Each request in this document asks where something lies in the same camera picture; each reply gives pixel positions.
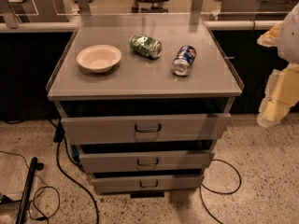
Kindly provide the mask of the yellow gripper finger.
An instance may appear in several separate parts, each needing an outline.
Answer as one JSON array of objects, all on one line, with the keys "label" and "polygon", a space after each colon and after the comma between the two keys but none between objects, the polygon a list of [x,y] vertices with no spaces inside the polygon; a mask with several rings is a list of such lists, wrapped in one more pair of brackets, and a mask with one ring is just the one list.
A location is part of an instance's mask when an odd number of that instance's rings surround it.
[{"label": "yellow gripper finger", "polygon": [[281,22],[274,25],[271,29],[269,29],[257,39],[257,44],[268,48],[276,47],[278,45],[281,26]]},{"label": "yellow gripper finger", "polygon": [[257,123],[265,128],[280,124],[299,103],[299,64],[289,63],[282,71],[274,69],[268,78]]}]

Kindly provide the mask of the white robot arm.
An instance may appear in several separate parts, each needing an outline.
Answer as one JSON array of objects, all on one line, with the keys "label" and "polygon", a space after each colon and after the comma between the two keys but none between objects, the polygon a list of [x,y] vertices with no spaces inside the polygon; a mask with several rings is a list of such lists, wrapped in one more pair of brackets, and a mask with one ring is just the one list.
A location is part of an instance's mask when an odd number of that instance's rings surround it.
[{"label": "white robot arm", "polygon": [[257,123],[273,127],[299,103],[299,4],[285,17],[257,39],[264,47],[277,47],[278,57],[287,61],[282,71],[274,69],[269,76],[264,98],[259,107]]}]

